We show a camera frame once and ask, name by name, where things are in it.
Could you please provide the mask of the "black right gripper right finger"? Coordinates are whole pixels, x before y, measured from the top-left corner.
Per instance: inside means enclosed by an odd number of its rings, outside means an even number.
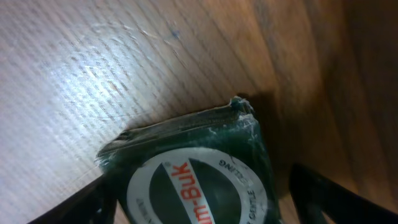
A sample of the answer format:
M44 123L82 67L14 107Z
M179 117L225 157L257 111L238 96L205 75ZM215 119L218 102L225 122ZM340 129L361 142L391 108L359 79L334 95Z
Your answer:
M300 223L397 223L397 214L356 195L301 164L294 164L289 190Z

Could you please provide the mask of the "green Zam-Buk box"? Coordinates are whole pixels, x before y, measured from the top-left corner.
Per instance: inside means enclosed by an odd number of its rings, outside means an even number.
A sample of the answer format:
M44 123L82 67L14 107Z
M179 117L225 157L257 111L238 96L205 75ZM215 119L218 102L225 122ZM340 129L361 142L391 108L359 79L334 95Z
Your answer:
M129 129L97 155L131 223L280 223L274 178L250 103Z

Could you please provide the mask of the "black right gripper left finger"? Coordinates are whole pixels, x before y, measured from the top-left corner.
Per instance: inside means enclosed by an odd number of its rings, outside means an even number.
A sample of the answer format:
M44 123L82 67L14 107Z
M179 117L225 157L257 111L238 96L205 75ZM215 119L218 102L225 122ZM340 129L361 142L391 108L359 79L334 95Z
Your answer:
M115 213L116 199L101 176L29 224L113 224Z

